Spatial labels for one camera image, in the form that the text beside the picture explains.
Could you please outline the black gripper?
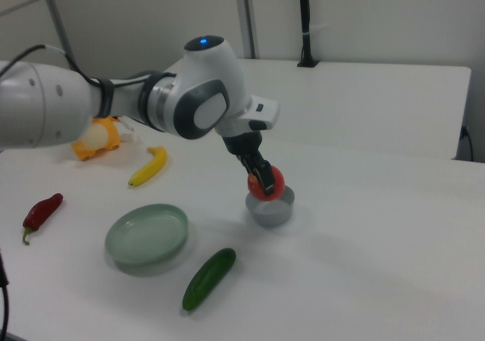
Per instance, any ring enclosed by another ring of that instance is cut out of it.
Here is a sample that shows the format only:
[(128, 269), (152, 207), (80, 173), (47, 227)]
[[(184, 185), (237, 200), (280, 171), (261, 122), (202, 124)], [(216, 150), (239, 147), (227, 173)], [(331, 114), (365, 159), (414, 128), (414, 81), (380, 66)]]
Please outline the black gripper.
[(223, 137), (228, 152), (235, 155), (242, 163), (248, 174), (255, 178), (255, 187), (262, 196), (274, 193), (274, 174), (271, 164), (264, 160), (259, 146), (262, 143), (260, 131), (243, 133), (238, 136)]

